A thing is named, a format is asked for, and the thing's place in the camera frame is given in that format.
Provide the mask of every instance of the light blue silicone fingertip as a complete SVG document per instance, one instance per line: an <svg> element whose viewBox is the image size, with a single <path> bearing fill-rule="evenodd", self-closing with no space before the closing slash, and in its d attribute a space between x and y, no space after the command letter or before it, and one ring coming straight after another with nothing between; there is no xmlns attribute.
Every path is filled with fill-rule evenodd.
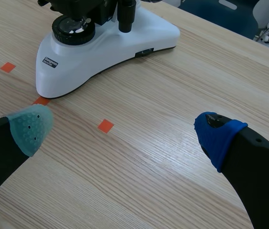
<svg viewBox="0 0 269 229"><path fill-rule="evenodd" d="M52 111L41 104L6 116L15 143L27 156L33 156L53 127Z"/></svg>

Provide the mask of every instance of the microscope label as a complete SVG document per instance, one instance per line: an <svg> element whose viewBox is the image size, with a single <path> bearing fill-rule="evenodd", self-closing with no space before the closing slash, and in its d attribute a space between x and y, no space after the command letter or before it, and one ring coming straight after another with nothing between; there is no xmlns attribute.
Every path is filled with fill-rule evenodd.
<svg viewBox="0 0 269 229"><path fill-rule="evenodd" d="M58 65L57 62L51 60L48 57L45 57L42 62L46 63L47 65L51 66L52 68L56 68L56 66Z"/></svg>

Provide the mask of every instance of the blue chair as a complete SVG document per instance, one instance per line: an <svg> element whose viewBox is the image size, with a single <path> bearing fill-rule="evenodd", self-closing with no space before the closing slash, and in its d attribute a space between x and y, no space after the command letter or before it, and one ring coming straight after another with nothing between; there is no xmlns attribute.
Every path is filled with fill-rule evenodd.
<svg viewBox="0 0 269 229"><path fill-rule="evenodd" d="M179 8L253 39L259 31L259 25L253 16L253 9L259 0L227 1L237 6L237 9L233 10L219 3L219 0L185 0Z"/></svg>

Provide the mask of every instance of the microscope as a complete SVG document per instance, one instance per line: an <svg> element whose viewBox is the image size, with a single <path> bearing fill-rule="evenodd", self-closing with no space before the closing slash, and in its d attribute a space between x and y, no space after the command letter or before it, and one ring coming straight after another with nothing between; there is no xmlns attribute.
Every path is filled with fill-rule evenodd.
<svg viewBox="0 0 269 229"><path fill-rule="evenodd" d="M174 48L180 36L140 0L38 0L48 3L62 16L37 53L36 88L45 98L64 96L121 62Z"/></svg>

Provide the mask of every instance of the orange tape marker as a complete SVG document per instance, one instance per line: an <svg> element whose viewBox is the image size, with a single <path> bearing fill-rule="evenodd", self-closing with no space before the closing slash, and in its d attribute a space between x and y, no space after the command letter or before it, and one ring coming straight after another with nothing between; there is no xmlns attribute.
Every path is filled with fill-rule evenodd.
<svg viewBox="0 0 269 229"><path fill-rule="evenodd" d="M114 125L111 123L111 122L109 122L108 120L106 120L106 119L104 119L103 121L102 121L102 123L98 126L98 128L101 130L101 131L103 131L104 133L108 133L110 130L111 130L111 128L113 127Z"/></svg>
<svg viewBox="0 0 269 229"><path fill-rule="evenodd" d="M40 96L33 104L42 104L46 106L50 101L50 99L46 99Z"/></svg>
<svg viewBox="0 0 269 229"><path fill-rule="evenodd" d="M5 65L3 65L2 67L0 67L3 71L10 73L16 66L13 65L10 62L7 62Z"/></svg>

